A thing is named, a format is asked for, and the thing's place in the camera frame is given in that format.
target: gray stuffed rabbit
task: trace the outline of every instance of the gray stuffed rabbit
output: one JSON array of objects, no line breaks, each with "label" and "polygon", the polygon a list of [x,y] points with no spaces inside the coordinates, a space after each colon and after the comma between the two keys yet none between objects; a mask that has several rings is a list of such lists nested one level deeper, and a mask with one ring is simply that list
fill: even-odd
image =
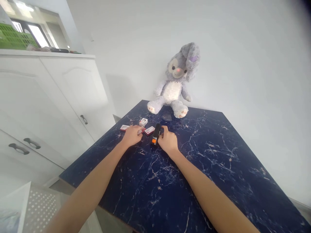
[{"label": "gray stuffed rabbit", "polygon": [[200,62],[200,50],[195,43],[189,43],[181,47],[167,65],[166,77],[155,90],[158,98],[147,104],[148,110],[153,114],[158,114],[163,105],[171,106],[177,118],[184,117],[188,112],[188,107],[180,100],[182,97],[191,101],[185,82],[194,78],[198,64]]}]

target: bunny foot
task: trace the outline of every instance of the bunny foot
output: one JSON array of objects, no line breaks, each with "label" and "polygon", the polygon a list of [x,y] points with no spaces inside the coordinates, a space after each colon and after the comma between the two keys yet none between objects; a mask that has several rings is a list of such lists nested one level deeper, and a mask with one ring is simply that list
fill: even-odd
[{"label": "bunny foot", "polygon": [[186,115],[187,115],[187,113],[188,113],[188,108],[186,107],[186,106],[184,106],[185,108],[183,108],[183,109],[181,109],[181,110],[179,110],[179,111],[176,111],[176,112],[174,112],[174,116],[176,117],[176,118],[183,118],[183,117],[185,117]]},{"label": "bunny foot", "polygon": [[176,118],[183,118],[188,113],[188,107],[185,106],[180,100],[174,100],[171,103],[171,107]]},{"label": "bunny foot", "polygon": [[164,104],[163,96],[159,96],[155,101],[150,101],[147,104],[149,112],[152,114],[158,114]]}]

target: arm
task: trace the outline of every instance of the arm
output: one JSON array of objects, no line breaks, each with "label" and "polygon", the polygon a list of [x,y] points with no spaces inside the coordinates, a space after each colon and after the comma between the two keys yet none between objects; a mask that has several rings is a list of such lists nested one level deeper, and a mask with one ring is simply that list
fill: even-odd
[{"label": "arm", "polygon": [[191,96],[189,95],[188,93],[188,90],[187,90],[187,87],[186,87],[186,84],[184,83],[182,85],[182,88],[181,88],[181,95],[182,97],[187,100],[188,102],[191,102]]},{"label": "arm", "polygon": [[47,227],[47,233],[79,232],[94,211],[108,186],[111,175],[125,151],[138,143],[140,126],[130,126],[116,147],[82,181]]},{"label": "arm", "polygon": [[230,199],[178,150],[177,137],[169,132],[158,139],[159,145],[176,163],[187,179],[200,206],[218,233],[259,233],[256,227],[230,201]]},{"label": "arm", "polygon": [[155,96],[159,96],[162,93],[163,87],[165,86],[165,84],[167,83],[167,80],[163,80],[158,87],[155,89]]}]

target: bunny paw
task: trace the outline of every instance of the bunny paw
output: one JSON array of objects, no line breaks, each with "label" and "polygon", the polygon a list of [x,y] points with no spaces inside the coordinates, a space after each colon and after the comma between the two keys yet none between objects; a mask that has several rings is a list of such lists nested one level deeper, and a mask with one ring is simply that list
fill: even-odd
[{"label": "bunny paw", "polygon": [[176,118],[183,118],[187,115],[187,113],[188,113],[188,108],[185,107],[179,111],[174,112],[174,115]]},{"label": "bunny paw", "polygon": [[152,114],[156,113],[156,109],[152,106],[152,104],[148,103],[147,108],[148,108],[149,112],[151,112]]}]

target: green basket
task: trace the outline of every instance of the green basket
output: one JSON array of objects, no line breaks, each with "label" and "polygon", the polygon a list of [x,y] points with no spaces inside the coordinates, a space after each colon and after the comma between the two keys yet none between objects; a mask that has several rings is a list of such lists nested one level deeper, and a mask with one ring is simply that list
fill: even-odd
[{"label": "green basket", "polygon": [[38,48],[31,34],[18,32],[11,25],[0,23],[0,49],[26,50],[29,44]]}]

